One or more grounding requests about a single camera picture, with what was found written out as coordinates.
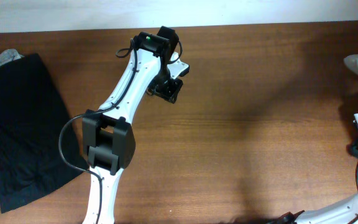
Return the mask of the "black garment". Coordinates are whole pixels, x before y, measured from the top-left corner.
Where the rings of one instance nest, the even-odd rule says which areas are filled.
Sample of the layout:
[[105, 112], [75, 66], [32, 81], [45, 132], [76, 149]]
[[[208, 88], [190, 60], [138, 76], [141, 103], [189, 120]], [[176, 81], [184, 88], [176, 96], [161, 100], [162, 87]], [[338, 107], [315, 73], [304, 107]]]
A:
[[6, 213], [64, 186], [86, 169], [68, 128], [67, 108], [38, 54], [0, 67], [0, 211]]

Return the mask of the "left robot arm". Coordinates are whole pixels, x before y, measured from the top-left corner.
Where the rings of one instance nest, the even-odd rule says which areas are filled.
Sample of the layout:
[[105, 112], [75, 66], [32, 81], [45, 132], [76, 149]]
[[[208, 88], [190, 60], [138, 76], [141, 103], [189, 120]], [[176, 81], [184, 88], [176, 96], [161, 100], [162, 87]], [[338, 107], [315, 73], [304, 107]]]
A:
[[179, 36], [165, 26], [155, 35], [141, 32], [135, 36], [117, 86], [99, 110], [88, 110], [82, 119], [83, 152], [91, 172], [84, 223], [115, 222], [119, 180], [135, 153], [132, 122], [137, 107], [145, 93], [176, 102], [181, 78], [190, 71], [177, 47], [181, 47]]

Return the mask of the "grey garment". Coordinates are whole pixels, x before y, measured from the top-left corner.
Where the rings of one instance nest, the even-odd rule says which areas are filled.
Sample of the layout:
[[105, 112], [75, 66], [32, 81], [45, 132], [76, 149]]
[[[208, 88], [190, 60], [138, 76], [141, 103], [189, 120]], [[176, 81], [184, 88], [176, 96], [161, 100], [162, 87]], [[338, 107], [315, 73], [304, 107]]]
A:
[[0, 53], [0, 67], [9, 62], [19, 60], [23, 57], [24, 56], [20, 54], [16, 49], [7, 49]]

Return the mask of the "dark folded cloth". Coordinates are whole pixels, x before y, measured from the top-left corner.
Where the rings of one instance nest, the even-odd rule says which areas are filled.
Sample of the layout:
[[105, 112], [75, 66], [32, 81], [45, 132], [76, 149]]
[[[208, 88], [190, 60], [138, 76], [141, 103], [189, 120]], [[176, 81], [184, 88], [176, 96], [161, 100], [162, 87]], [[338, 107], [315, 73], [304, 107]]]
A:
[[347, 151], [351, 156], [358, 158], [358, 123], [356, 120], [354, 120], [352, 123], [356, 129], [357, 135], [356, 135], [356, 138], [347, 147]]

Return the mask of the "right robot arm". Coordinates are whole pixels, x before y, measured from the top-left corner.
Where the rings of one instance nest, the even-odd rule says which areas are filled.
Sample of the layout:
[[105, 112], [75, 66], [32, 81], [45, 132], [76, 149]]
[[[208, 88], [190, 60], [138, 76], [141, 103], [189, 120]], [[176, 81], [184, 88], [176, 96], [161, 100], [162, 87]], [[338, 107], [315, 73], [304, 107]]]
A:
[[358, 194], [336, 202], [318, 210], [300, 211], [292, 214], [285, 213], [269, 223], [297, 223], [297, 224], [342, 224], [357, 218], [358, 223]]

